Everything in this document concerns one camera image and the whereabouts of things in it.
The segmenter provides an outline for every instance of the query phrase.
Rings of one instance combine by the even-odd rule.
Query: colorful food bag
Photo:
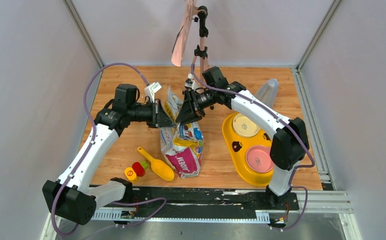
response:
[[[164,104],[166,114],[175,122],[182,107],[171,88]],[[160,129],[160,149],[169,166],[182,178],[199,175],[203,154],[203,135],[197,122]]]

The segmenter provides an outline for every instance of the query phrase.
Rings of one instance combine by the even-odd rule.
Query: scoop handle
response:
[[[145,151],[142,147],[138,147],[137,148],[137,151],[143,155],[143,157],[145,157],[149,162],[153,163],[153,160],[155,159],[154,157],[152,157],[147,151]]]

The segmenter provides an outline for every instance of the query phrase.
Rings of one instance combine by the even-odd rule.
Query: pink bowl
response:
[[[269,156],[271,149],[266,146],[255,145],[246,152],[246,163],[257,173],[267,173],[274,168],[274,162]]]

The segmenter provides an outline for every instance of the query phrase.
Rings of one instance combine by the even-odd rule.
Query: transparent container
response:
[[[278,92],[278,81],[277,79],[271,78],[266,83],[264,83],[258,92],[255,94],[255,97],[263,102],[265,105],[267,105],[270,108],[274,107],[275,103],[275,97],[277,96]]]

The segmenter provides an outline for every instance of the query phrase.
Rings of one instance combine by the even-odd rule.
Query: gray wall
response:
[[[386,1],[343,1],[303,73],[332,177],[363,238],[386,239]]]
[[[39,238],[42,185],[76,154],[96,69],[61,0],[0,0],[0,240]]]
[[[211,65],[295,65],[332,0],[198,0]],[[171,51],[184,15],[183,0],[74,0],[103,61],[172,65]],[[192,24],[183,65],[199,44]]]

